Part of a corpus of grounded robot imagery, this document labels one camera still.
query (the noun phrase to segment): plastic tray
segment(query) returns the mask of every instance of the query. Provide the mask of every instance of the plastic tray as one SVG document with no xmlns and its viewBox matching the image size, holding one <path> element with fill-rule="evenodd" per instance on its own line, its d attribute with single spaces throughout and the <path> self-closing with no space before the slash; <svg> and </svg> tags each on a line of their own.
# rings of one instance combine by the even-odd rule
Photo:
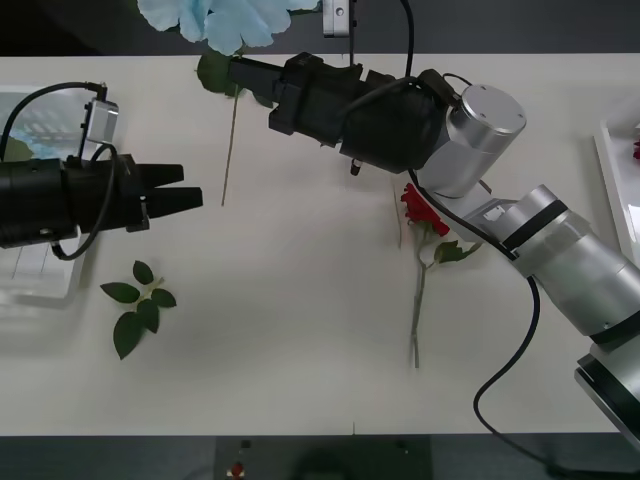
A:
<svg viewBox="0 0 640 480">
<path fill-rule="evenodd" d="M 638 124 L 640 96 L 602 119 L 595 140 L 620 249 L 640 266 L 640 161 L 633 158 L 633 144 L 640 139 Z"/>
<path fill-rule="evenodd" d="M 40 87 L 0 86 L 0 126 L 11 110 Z M 84 105 L 91 94 L 81 90 L 55 92 L 35 100 L 16 119 L 14 129 L 27 132 L 39 145 L 54 150 L 60 158 L 77 154 L 82 136 Z M 91 152 L 87 145 L 86 153 Z M 65 240 L 65 251 L 74 251 L 83 238 Z M 83 257 L 62 262 L 51 254 L 48 244 L 0 249 L 0 291 L 47 299 L 66 299 L 75 293 Z"/>
</svg>

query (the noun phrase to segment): flower stem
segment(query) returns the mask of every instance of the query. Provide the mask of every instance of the flower stem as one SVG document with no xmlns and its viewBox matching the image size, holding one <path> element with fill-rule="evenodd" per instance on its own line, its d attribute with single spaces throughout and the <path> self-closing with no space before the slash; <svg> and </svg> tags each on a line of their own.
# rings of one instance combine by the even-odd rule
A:
<svg viewBox="0 0 640 480">
<path fill-rule="evenodd" d="M 427 279 L 427 272 L 436 266 L 437 263 L 433 262 L 426 265 L 420 261 L 420 284 L 418 287 L 418 294 L 415 297 L 415 303 L 413 307 L 413 322 L 411 323 L 411 344 L 413 345 L 413 366 L 420 368 L 420 347 L 418 344 L 418 325 L 420 323 L 420 310 L 422 309 L 422 299 L 424 298 L 424 286 Z"/>
<path fill-rule="evenodd" d="M 236 116 L 238 114 L 238 98 L 240 97 L 240 87 L 236 84 L 236 93 L 233 99 L 233 119 L 231 120 L 231 135 L 229 136 L 229 154 L 227 155 L 227 169 L 224 172 L 224 187 L 222 189 L 222 205 L 227 198 L 227 185 L 229 183 L 229 167 L 231 167 L 231 154 L 233 153 L 233 138 L 236 133 Z"/>
<path fill-rule="evenodd" d="M 147 287 L 147 290 L 145 290 L 144 294 L 141 295 L 140 298 L 136 300 L 133 305 L 131 305 L 131 311 L 135 312 L 138 308 L 138 305 L 140 305 L 140 303 L 142 303 L 144 300 L 147 300 L 148 298 L 150 298 L 153 291 L 163 283 L 164 283 L 164 278 L 162 277 L 160 277 L 158 280 L 154 282 L 151 282 Z"/>
<path fill-rule="evenodd" d="M 396 207 L 396 218 L 398 219 L 398 250 L 402 248 L 402 219 L 400 218 L 400 211 L 398 210 L 398 195 L 396 194 L 396 186 L 393 183 L 393 177 L 391 178 L 391 188 L 393 189 L 393 204 Z"/>
<path fill-rule="evenodd" d="M 420 323 L 420 310 L 422 310 L 422 299 L 424 297 L 424 286 L 427 279 L 427 272 L 433 267 L 438 265 L 437 261 L 431 262 L 429 265 L 422 261 L 420 254 L 422 249 L 431 242 L 431 232 L 433 227 L 431 224 L 426 224 L 422 231 L 422 241 L 418 245 L 416 250 L 416 258 L 420 264 L 420 279 L 418 283 L 418 293 L 414 298 L 413 304 L 413 321 L 411 322 L 411 345 L 413 346 L 413 366 L 420 368 L 420 347 L 418 345 L 418 325 Z"/>
</svg>

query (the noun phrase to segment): red rose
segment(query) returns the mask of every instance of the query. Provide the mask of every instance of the red rose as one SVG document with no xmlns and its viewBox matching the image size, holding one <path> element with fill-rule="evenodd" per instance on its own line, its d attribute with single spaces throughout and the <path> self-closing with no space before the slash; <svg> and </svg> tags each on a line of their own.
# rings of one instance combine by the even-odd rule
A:
<svg viewBox="0 0 640 480">
<path fill-rule="evenodd" d="M 425 222 L 430 223 L 433 226 L 433 230 L 444 237 L 449 233 L 449 227 L 447 227 L 438 214 L 429 206 L 422 195 L 416 190 L 416 187 L 412 183 L 407 183 L 404 187 L 404 194 L 400 197 L 400 200 L 407 204 L 407 213 L 405 216 L 414 223 Z"/>
</svg>

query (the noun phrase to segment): green leaf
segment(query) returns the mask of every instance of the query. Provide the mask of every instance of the green leaf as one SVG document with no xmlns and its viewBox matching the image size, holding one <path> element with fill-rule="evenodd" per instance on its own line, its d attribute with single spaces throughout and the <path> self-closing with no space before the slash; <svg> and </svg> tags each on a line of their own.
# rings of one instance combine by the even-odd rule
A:
<svg viewBox="0 0 640 480">
<path fill-rule="evenodd" d="M 160 328 L 160 310 L 153 300 L 143 300 L 138 304 L 138 316 L 147 330 L 158 333 Z"/>
<path fill-rule="evenodd" d="M 176 298 L 162 288 L 156 288 L 151 293 L 151 299 L 162 308 L 173 308 L 177 305 Z"/>
<path fill-rule="evenodd" d="M 464 260 L 473 252 L 476 252 L 482 244 L 476 243 L 469 250 L 463 250 L 458 246 L 458 241 L 442 242 L 436 247 L 433 259 L 438 263 L 459 262 Z"/>
<path fill-rule="evenodd" d="M 207 50 L 198 62 L 198 79 L 202 86 L 213 93 L 235 96 L 236 84 L 229 80 L 229 62 L 233 57 Z"/>
<path fill-rule="evenodd" d="M 260 95 L 256 95 L 255 93 L 253 94 L 253 98 L 255 98 L 256 102 L 258 102 L 263 107 L 273 108 L 273 102 L 268 98 L 261 97 Z"/>
<path fill-rule="evenodd" d="M 31 157 L 33 152 L 26 143 L 9 137 L 7 151 L 4 154 L 5 162 L 25 162 L 31 160 Z"/>
<path fill-rule="evenodd" d="M 128 283 L 105 283 L 100 288 L 116 302 L 134 303 L 140 298 L 138 289 Z"/>
<path fill-rule="evenodd" d="M 142 318 L 137 313 L 127 312 L 118 319 L 113 329 L 113 344 L 120 360 L 124 360 L 140 343 L 144 328 Z"/>
<path fill-rule="evenodd" d="M 133 264 L 133 276 L 143 285 L 149 285 L 153 282 L 153 272 L 149 265 L 139 260 Z"/>
</svg>

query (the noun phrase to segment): blue artificial flower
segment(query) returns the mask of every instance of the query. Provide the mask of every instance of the blue artificial flower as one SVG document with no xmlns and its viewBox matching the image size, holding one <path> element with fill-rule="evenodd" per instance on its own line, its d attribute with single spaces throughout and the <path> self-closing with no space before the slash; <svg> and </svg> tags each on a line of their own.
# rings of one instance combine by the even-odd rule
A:
<svg viewBox="0 0 640 480">
<path fill-rule="evenodd" d="M 264 47 L 291 25 L 289 10 L 311 10 L 318 0 L 138 0 L 140 13 L 156 30 L 180 24 L 190 42 L 232 55 L 243 45 Z"/>
</svg>

